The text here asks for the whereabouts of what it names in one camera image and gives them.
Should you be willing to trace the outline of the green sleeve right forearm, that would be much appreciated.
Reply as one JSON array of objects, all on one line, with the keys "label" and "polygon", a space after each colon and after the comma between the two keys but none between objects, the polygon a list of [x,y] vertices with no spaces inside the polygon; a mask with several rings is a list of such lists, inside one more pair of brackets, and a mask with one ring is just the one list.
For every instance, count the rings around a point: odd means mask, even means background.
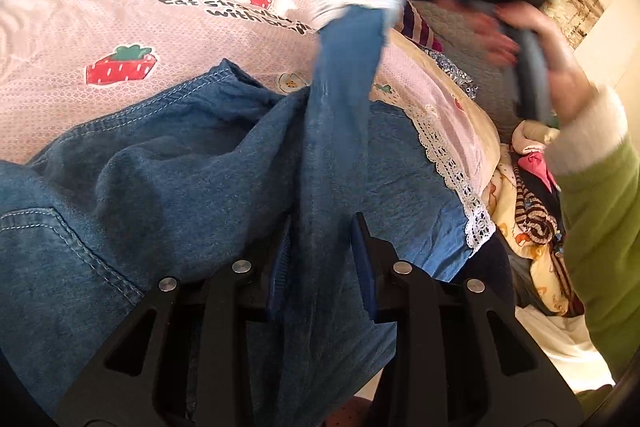
[{"label": "green sleeve right forearm", "polygon": [[544,156],[561,189],[568,275],[620,379],[639,349],[639,156],[615,91],[598,90]]}]

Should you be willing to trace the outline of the person's right hand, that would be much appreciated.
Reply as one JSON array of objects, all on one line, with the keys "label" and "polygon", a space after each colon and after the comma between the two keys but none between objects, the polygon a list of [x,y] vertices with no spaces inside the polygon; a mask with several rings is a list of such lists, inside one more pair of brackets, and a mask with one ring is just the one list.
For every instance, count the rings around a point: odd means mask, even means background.
[{"label": "person's right hand", "polygon": [[524,2],[503,4],[495,8],[494,15],[471,12],[466,18],[480,38],[488,60],[495,65],[513,65],[518,54],[518,45],[501,33],[500,23],[532,30],[537,35],[548,68],[551,105],[561,127],[572,122],[598,94],[559,27],[533,5]]}]

